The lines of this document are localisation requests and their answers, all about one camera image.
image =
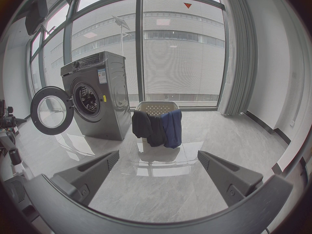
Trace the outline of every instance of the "curtain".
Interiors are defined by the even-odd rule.
[[[256,76],[256,36],[245,0],[223,0],[228,19],[228,62],[218,111],[223,115],[246,112]]]

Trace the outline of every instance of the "black speaker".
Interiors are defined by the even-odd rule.
[[[28,35],[32,36],[37,32],[41,23],[48,15],[48,6],[46,0],[34,0],[25,19],[25,26]]]

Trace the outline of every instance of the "white plastic basket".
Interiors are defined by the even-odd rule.
[[[149,115],[162,115],[173,110],[177,110],[179,107],[173,101],[141,101],[135,110],[147,112]]]

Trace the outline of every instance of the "tiled floor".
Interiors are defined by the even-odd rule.
[[[87,156],[119,150],[119,161],[89,206],[151,222],[190,220],[227,208],[198,161],[198,150],[260,172],[265,181],[287,147],[244,114],[224,117],[214,111],[182,112],[182,145],[174,150],[151,148],[131,128],[122,142],[84,137],[75,121],[56,136],[40,133],[31,119],[19,132],[17,147],[35,176],[52,177]]]

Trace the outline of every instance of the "open washing machine door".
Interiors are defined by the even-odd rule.
[[[32,99],[30,115],[35,127],[46,135],[64,132],[74,117],[74,103],[63,89],[48,86]]]

